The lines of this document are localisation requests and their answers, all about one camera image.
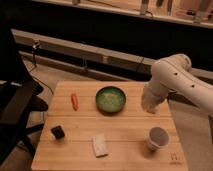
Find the white tapered end effector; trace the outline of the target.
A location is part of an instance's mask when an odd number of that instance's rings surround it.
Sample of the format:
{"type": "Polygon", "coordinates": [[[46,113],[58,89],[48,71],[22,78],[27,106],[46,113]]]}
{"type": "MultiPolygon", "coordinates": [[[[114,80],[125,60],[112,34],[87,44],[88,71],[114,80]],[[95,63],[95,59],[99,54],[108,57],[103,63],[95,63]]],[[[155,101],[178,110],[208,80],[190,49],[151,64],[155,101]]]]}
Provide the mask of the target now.
{"type": "Polygon", "coordinates": [[[144,111],[155,114],[157,106],[163,101],[162,97],[156,96],[151,92],[145,92],[142,95],[141,105],[144,111]]]}

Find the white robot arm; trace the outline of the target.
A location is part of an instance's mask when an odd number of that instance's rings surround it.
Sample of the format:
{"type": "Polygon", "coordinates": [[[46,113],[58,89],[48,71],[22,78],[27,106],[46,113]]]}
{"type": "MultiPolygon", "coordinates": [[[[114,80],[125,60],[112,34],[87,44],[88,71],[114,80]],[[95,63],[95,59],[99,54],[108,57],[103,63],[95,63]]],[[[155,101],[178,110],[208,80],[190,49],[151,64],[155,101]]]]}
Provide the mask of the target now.
{"type": "Polygon", "coordinates": [[[151,79],[144,86],[142,108],[154,113],[159,104],[174,90],[213,118],[213,85],[190,73],[192,63],[185,54],[175,54],[156,60],[151,66],[151,79]]]}

